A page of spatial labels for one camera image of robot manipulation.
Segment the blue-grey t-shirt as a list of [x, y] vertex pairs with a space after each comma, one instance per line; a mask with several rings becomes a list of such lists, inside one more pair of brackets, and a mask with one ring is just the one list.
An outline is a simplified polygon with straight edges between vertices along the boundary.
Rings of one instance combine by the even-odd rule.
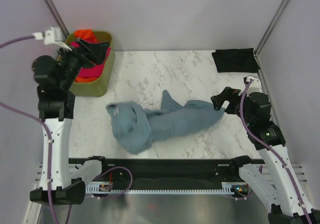
[[223, 117], [222, 110], [203, 100], [175, 101], [167, 90], [162, 92], [159, 109], [143, 108], [136, 102], [118, 102], [106, 106], [112, 134], [130, 154], [150, 149], [154, 142], [184, 137], [213, 127]]

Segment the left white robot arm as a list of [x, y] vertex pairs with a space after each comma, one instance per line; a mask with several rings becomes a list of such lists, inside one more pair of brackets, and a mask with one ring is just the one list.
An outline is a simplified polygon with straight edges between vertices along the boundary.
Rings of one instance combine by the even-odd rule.
[[94, 179], [106, 180], [110, 169], [103, 156], [84, 160], [74, 172], [69, 167], [69, 137], [74, 118], [75, 95], [71, 86], [82, 68], [102, 65], [110, 42], [77, 39], [77, 46], [59, 49], [60, 60], [42, 55], [32, 64], [37, 86], [38, 121], [43, 127], [42, 174], [29, 198], [43, 205], [80, 205]]

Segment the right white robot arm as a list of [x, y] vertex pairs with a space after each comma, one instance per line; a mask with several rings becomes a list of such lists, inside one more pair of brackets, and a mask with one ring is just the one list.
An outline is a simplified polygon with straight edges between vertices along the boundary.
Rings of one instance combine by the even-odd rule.
[[263, 203], [271, 224], [318, 224], [320, 212], [315, 209], [299, 183], [289, 158], [280, 128], [271, 121], [269, 97], [261, 92], [247, 94], [225, 87], [211, 101], [216, 111], [228, 102], [226, 114], [237, 115], [248, 139], [262, 157], [271, 176], [268, 181], [248, 156], [231, 160], [229, 175], [245, 181]]

